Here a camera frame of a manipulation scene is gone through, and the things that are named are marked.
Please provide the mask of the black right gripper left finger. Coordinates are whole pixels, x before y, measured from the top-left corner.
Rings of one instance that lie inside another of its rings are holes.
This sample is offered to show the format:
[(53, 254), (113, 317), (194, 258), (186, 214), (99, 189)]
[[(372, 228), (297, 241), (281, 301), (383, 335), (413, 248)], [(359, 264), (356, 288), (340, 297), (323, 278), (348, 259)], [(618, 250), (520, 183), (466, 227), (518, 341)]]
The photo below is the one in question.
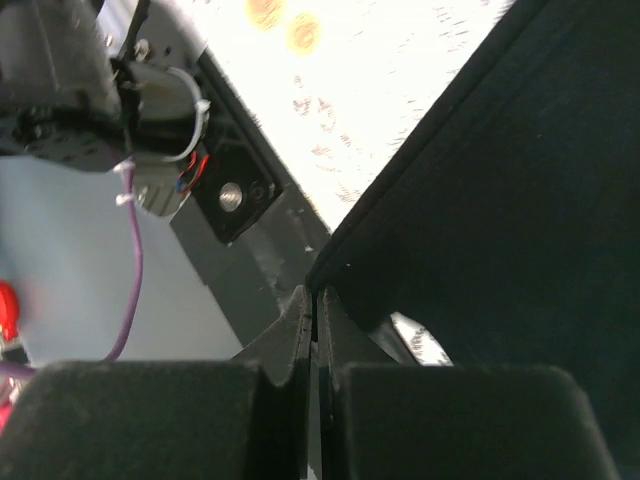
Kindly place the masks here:
[(303, 479), (309, 293), (228, 361), (64, 362), (20, 395), (5, 479)]

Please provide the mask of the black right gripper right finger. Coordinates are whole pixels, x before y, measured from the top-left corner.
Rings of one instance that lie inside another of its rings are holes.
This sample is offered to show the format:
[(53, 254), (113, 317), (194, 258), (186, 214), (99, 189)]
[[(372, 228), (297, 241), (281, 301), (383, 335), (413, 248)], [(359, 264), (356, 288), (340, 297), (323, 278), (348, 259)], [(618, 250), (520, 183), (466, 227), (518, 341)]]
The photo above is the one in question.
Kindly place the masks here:
[(584, 391), (548, 366), (410, 366), (317, 305), (327, 479), (615, 479)]

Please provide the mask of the black underwear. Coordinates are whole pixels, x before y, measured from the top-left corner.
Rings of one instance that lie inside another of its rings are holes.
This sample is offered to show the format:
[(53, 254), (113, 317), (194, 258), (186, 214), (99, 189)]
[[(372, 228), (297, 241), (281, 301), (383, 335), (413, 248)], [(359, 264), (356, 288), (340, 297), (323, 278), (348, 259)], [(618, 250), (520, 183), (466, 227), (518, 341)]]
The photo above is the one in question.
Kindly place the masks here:
[(308, 274), (457, 365), (547, 364), (639, 458), (639, 5), (518, 1)]

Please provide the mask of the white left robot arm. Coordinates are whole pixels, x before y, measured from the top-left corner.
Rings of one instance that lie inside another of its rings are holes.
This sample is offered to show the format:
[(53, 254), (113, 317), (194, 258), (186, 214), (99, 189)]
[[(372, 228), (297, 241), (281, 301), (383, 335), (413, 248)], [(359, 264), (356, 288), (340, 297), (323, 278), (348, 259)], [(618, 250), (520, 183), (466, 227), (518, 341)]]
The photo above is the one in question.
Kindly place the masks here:
[(210, 104), (168, 1), (5, 1), (1, 151), (85, 172), (132, 156), (138, 205), (185, 200)]

